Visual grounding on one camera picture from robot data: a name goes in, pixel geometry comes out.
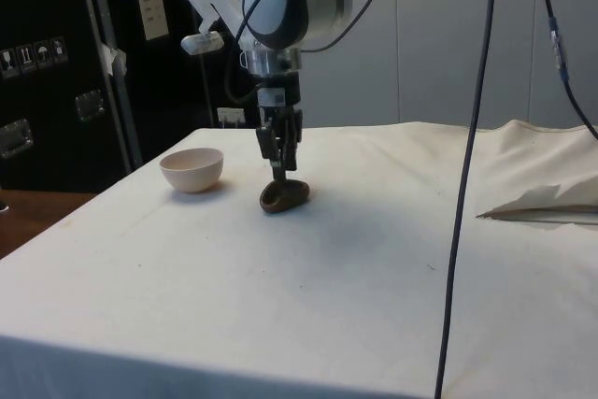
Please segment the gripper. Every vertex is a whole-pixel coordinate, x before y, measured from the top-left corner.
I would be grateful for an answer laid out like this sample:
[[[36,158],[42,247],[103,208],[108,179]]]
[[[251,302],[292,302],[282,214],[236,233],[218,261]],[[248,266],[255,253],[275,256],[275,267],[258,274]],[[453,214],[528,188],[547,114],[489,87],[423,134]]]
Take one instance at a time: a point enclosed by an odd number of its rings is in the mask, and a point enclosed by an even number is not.
[[[295,110],[301,102],[299,73],[260,78],[257,101],[261,108],[261,124],[256,129],[256,136],[262,156],[270,163],[273,180],[284,180],[285,170],[297,169],[296,152],[302,140],[303,111]],[[275,108],[292,110],[282,120],[281,154],[275,127]]]

